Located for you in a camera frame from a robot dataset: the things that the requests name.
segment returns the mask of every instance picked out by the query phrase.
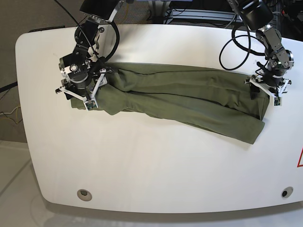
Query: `olive green trousers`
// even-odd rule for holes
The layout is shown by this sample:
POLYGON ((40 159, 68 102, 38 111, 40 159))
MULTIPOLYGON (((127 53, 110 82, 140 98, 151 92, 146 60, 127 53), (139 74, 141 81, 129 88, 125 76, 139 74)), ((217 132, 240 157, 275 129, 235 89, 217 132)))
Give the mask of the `olive green trousers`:
MULTIPOLYGON (((246 75, 208 68, 111 63, 107 85, 97 92, 99 108, 110 115, 120 111, 145 113, 175 120, 253 144, 261 133, 269 97, 261 91, 254 100, 246 75)), ((73 108, 85 109, 73 98, 73 108)))

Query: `black cable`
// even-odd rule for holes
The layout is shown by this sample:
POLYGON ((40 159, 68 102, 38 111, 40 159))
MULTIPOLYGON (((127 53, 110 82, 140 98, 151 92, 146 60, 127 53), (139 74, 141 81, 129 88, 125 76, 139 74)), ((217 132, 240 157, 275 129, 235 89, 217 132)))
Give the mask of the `black cable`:
POLYGON ((6 118, 11 119, 15 124, 19 124, 21 121, 23 121, 23 118, 20 121, 15 121, 13 118, 8 117, 3 111, 0 112, 0 114, 3 114, 6 118))
POLYGON ((91 47, 91 49, 93 50, 94 55, 96 56, 96 58, 98 59, 98 61, 101 62, 101 64, 103 64, 103 62, 101 61, 101 59, 98 57, 97 52, 95 51, 95 49, 93 48, 93 46, 91 45, 89 39, 87 38, 87 36, 85 35, 84 31, 81 28, 81 25, 76 21, 76 19, 72 16, 72 14, 69 13, 69 11, 63 6, 61 5, 60 2, 58 2, 57 0, 54 0, 54 2, 56 2, 71 18, 72 20, 77 24, 77 27, 80 29, 80 31, 83 33, 85 39, 87 40, 87 42, 89 43, 89 46, 91 47))
MULTIPOLYGON (((89 43, 89 46, 91 47, 91 49, 93 50, 94 55, 96 56, 97 60, 100 61, 100 63, 103 65, 104 63, 102 62, 102 60, 98 57, 98 53, 95 51, 95 49, 93 48, 93 46, 91 45, 89 39, 87 38, 87 36, 85 35, 84 31, 81 28, 81 25, 76 21, 76 19, 72 16, 72 14, 69 13, 69 11, 63 6, 61 5, 60 2, 58 2, 57 0, 54 0, 72 19, 73 21, 77 24, 77 27, 80 29, 80 31, 83 33, 85 39, 87 40, 87 42, 89 43)), ((117 47, 119 45, 119 41, 120 41, 120 34, 119 34, 119 30, 117 28, 117 25, 115 24, 114 21, 109 23, 115 30, 116 33, 116 43, 114 45, 113 50, 110 52, 110 54, 106 57, 106 61, 108 61, 116 52, 117 47)))
POLYGON ((10 89, 7 90, 7 92, 4 93, 4 95, 0 98, 0 101, 1 101, 1 99, 3 99, 3 97, 4 97, 9 91, 10 91, 10 89))
MULTIPOLYGON (((242 24, 235 25, 235 26, 233 27, 233 29, 232 29, 232 38, 235 37, 236 31, 237 31, 241 26, 242 26, 242 24)), ((243 51, 248 51, 248 49, 247 49, 246 47, 242 46, 240 43, 238 43, 236 39, 234 39, 233 42, 234 42, 234 43, 236 44, 236 46, 239 47, 241 50, 243 50, 243 51)), ((254 51, 254 50, 250 50, 250 53, 251 53, 251 54, 254 54, 254 55, 256 55, 256 56, 265 56, 264 53, 256 52, 256 51, 254 51)))
POLYGON ((11 88, 16 87, 16 86, 18 86, 18 82, 17 81, 14 82, 14 83, 8 84, 8 85, 6 85, 4 87, 0 87, 0 93, 2 93, 4 91, 7 91, 7 90, 10 90, 11 88))
POLYGON ((188 7, 190 7, 191 5, 193 4, 193 1, 191 1, 191 2, 187 2, 187 5, 185 6, 185 8, 184 8, 184 10, 182 10, 182 11, 180 11, 180 10, 177 10, 175 7, 173 7, 172 6, 172 8, 175 10, 175 11, 178 11, 178 12, 180 12, 179 14, 177 14, 176 16, 178 16, 178 15, 180 15, 180 14, 182 14, 182 13, 184 13, 185 12, 185 10, 187 10, 188 9, 188 7))
POLYGON ((81 22, 83 21, 83 20, 85 20, 87 18, 87 16, 85 16, 80 22, 79 22, 79 24, 81 24, 81 22))
POLYGON ((120 42, 120 34, 119 34, 119 30, 118 30, 118 28, 117 28, 117 25, 115 24, 114 21, 111 22, 111 23, 109 23, 109 24, 113 27, 113 29, 114 29, 114 31, 115 31, 115 33, 116 33, 116 42, 115 42, 115 45, 114 45, 112 51, 111 51, 111 52, 109 53, 109 55, 105 58, 105 61, 108 61, 108 60, 115 54, 115 52, 116 52, 116 50, 117 50, 117 48, 118 48, 119 42, 120 42))
MULTIPOLYGON (((266 63, 263 65, 264 67, 266 67, 266 65, 268 64, 269 60, 266 61, 266 63)), ((256 74, 263 76, 263 74, 258 73, 260 70, 262 70, 261 68, 259 68, 258 70, 255 71, 256 74)))
POLYGON ((236 37, 230 39, 230 40, 224 45, 224 47, 222 48, 222 50, 221 50, 221 52, 220 52, 220 55, 219 55, 219 63, 220 63, 220 65, 221 65, 221 67, 222 67, 223 69, 225 69, 225 70, 227 70, 227 71, 236 70, 236 69, 240 68, 240 67, 246 62, 246 60, 248 59, 248 57, 249 57, 249 55, 250 55, 250 48, 251 48, 251 38, 250 38, 251 36, 250 36, 250 31, 249 31, 249 29, 248 29, 248 26, 246 26, 246 28, 247 28, 247 35, 239 35, 239 36, 236 36, 236 37), (228 68, 226 68, 225 66, 223 66, 223 64, 222 64, 222 62, 221 62, 221 55, 222 55, 223 50, 225 49, 225 47, 226 47, 231 41, 233 41, 234 39, 239 38, 239 37, 248 37, 248 51, 247 51, 247 55, 246 55, 244 61, 243 61, 240 65, 238 65, 238 66, 235 67, 235 68, 228 69, 228 68))

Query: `floor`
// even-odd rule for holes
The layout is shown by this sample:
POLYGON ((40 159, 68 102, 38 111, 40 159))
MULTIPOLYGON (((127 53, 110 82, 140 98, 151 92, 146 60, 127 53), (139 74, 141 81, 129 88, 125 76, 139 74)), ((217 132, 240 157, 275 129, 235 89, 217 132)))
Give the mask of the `floor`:
POLYGON ((232 212, 144 214, 69 207, 41 195, 27 144, 0 140, 1 227, 301 227, 301 202, 232 212))

